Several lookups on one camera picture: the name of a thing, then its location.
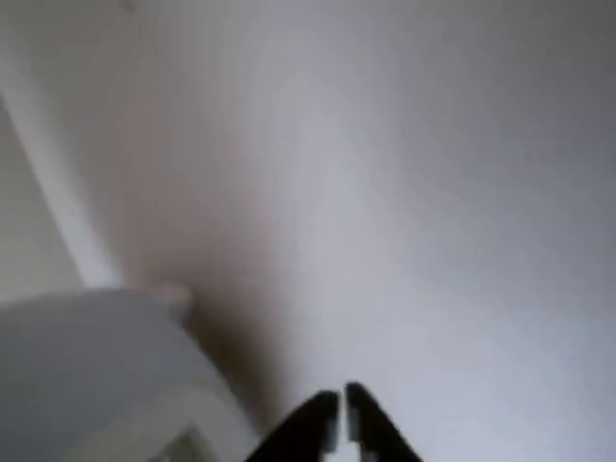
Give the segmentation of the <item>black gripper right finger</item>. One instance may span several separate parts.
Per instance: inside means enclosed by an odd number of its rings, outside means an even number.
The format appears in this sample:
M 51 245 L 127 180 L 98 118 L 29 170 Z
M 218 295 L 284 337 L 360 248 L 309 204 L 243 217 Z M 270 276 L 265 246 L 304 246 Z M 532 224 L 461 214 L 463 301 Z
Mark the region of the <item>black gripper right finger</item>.
M 345 386 L 348 438 L 361 461 L 422 462 L 370 391 L 359 382 Z

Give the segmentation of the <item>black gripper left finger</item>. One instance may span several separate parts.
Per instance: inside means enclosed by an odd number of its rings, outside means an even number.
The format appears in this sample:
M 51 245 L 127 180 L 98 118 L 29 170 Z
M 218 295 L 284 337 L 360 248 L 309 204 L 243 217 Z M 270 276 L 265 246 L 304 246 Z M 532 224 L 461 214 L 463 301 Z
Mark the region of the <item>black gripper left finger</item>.
M 336 448 L 339 411 L 337 392 L 317 392 L 291 412 L 247 460 L 322 461 Z

